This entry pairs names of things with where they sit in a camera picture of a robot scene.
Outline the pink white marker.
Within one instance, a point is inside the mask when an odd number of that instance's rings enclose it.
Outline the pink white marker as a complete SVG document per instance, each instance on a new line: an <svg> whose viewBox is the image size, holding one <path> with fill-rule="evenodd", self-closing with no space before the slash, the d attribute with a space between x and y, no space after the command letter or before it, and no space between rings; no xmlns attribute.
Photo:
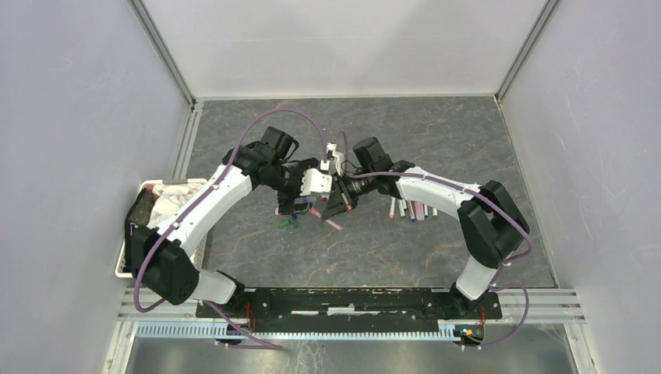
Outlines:
<svg viewBox="0 0 661 374"><path fill-rule="evenodd" d="M320 218L325 224L331 226L333 229L338 230L338 231L341 231L343 229L343 227L341 225L335 223L331 219L323 218L322 214L318 210L312 208L310 212L311 212L312 215L314 215L315 217Z"/></svg>

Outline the orange marker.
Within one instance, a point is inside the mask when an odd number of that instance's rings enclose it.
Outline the orange marker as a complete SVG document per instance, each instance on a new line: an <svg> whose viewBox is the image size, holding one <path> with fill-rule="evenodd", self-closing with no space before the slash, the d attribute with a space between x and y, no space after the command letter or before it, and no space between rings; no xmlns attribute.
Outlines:
<svg viewBox="0 0 661 374"><path fill-rule="evenodd" d="M394 197L392 197L391 202L390 202L390 206L389 206L389 212L388 212L388 215L389 215L390 219L394 218L396 202L397 202L397 200Z"/></svg>

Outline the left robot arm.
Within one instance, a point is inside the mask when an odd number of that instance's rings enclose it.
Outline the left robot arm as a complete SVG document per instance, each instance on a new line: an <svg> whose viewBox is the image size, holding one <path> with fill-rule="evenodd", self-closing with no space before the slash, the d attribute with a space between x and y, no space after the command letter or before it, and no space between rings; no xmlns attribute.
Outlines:
<svg viewBox="0 0 661 374"><path fill-rule="evenodd" d="M268 127L262 138L235 146L209 181L179 210L153 228L137 224L127 230L137 288L145 286L172 305L189 299L214 302L226 317L238 316L245 307L238 282L218 271L203 270L190 259L214 225L255 188L265 185L288 203L307 194L307 171L328 171L327 151L290 164L299 143L292 136Z"/></svg>

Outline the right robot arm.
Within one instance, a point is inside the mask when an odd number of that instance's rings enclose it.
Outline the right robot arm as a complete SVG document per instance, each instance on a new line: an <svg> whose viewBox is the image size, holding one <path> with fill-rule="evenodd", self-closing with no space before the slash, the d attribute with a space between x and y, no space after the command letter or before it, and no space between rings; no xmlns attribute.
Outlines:
<svg viewBox="0 0 661 374"><path fill-rule="evenodd" d="M323 218L354 210L360 196L378 192L394 199L421 203L454 218L460 224L469 253L468 262L452 285L452 312L469 318L481 309L481 297L494 285L500 268L518 259L522 242L533 246L530 228L505 187L456 182L408 161L393 162L375 137L353 147L359 162L346 171L345 155L328 143L313 191L327 196Z"/></svg>

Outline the white long nib marker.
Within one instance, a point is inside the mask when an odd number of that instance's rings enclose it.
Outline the white long nib marker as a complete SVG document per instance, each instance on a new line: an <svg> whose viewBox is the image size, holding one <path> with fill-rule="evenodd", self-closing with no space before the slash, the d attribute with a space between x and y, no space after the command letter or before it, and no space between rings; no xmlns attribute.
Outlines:
<svg viewBox="0 0 661 374"><path fill-rule="evenodd" d="M405 219L406 218L407 207L406 207L405 202L402 199L397 200L397 207L398 207L400 218Z"/></svg>

